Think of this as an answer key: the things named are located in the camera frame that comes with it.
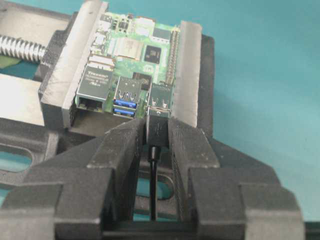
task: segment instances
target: blue usb port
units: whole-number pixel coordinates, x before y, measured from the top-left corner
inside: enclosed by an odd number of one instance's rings
[[[133,118],[135,116],[135,112],[127,111],[119,108],[114,108],[113,113],[117,115],[125,116],[125,117],[130,117],[130,118]]]
[[[137,104],[135,102],[130,102],[130,101],[123,101],[123,100],[115,99],[114,104],[121,106],[121,107],[131,108],[131,109],[137,108]]]

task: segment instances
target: threaded rod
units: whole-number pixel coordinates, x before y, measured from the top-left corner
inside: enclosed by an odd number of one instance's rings
[[[39,63],[44,57],[45,51],[46,47],[41,44],[0,35],[0,55]]]

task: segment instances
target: black cable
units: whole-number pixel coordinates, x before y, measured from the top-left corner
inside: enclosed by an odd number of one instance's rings
[[[150,162],[150,220],[157,220],[157,164],[160,158],[161,148],[158,146],[151,146],[149,148],[149,162]]]

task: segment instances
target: teal surface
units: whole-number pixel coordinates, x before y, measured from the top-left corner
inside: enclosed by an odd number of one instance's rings
[[[66,14],[81,0],[15,0]],[[110,11],[215,38],[214,137],[273,166],[320,221],[320,1],[110,0]]]
[[[29,157],[0,151],[0,170],[21,172],[26,170],[31,162]]]
[[[139,178],[136,186],[136,194],[138,196],[149,197],[150,196],[149,187],[150,187],[150,181],[148,179]],[[156,194],[157,194],[157,198],[161,200],[161,199],[168,199],[170,196],[172,196],[173,192],[168,188],[166,184],[158,181]]]
[[[0,188],[0,207],[2,205],[2,203],[4,202],[7,194],[10,192],[10,190],[8,189],[2,189]]]
[[[148,215],[136,214],[136,213],[133,215],[133,221],[146,222],[149,220],[150,220],[150,217]],[[163,218],[163,217],[158,217],[157,220],[159,222],[175,222],[176,221],[173,219],[168,219],[168,218]]]

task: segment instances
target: green circuit board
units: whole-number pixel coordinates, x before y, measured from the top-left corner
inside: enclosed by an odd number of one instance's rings
[[[80,109],[126,118],[169,117],[178,26],[104,13],[76,96]]]

